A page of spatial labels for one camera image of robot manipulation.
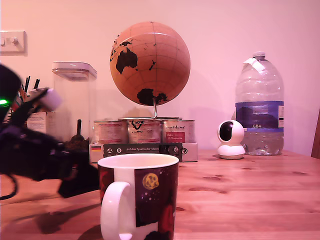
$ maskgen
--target water bottle cap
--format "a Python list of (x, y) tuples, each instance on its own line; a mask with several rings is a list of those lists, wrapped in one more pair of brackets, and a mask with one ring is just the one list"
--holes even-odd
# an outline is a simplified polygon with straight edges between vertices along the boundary
[(253, 54), (253, 58), (255, 58), (255, 57), (265, 57), (265, 56), (266, 56), (266, 53), (264, 51), (256, 51)]

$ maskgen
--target black cable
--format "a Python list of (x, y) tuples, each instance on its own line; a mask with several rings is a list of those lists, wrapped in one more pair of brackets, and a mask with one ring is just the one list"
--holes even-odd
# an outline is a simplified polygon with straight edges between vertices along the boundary
[(1, 200), (6, 200), (6, 199), (10, 199), (10, 198), (12, 198), (14, 195), (16, 195), (17, 192), (18, 192), (18, 182), (17, 182), (17, 180), (16, 180), (11, 174), (6, 174), (6, 175), (12, 180), (12, 182), (13, 182), (13, 184), (14, 184), (14, 190), (13, 190), (12, 193), (10, 193), (10, 194), (8, 194), (8, 195), (0, 196), (0, 201), (1, 201)]

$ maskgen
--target table surface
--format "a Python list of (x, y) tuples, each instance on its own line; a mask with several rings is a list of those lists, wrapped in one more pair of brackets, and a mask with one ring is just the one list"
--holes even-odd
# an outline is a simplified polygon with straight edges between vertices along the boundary
[[(59, 180), (17, 179), (18, 194), (0, 202), (1, 240), (102, 240), (98, 191), (64, 199)], [(11, 190), (1, 176), (1, 194)], [(320, 159), (200, 150), (179, 164), (174, 239), (320, 240)]]

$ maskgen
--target globe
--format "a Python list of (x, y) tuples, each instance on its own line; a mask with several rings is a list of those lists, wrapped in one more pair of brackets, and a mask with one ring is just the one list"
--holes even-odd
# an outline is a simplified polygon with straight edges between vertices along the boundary
[(171, 27), (148, 21), (132, 25), (117, 36), (110, 54), (110, 70), (120, 92), (140, 105), (153, 106), (174, 99), (187, 84), (190, 55)]

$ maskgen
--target security camera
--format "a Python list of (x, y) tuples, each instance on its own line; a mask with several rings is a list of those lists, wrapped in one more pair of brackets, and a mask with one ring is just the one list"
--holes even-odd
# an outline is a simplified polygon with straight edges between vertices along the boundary
[(221, 142), (218, 154), (222, 159), (242, 159), (245, 149), (241, 145), (244, 139), (245, 130), (242, 125), (235, 120), (223, 121), (218, 128), (217, 136)]

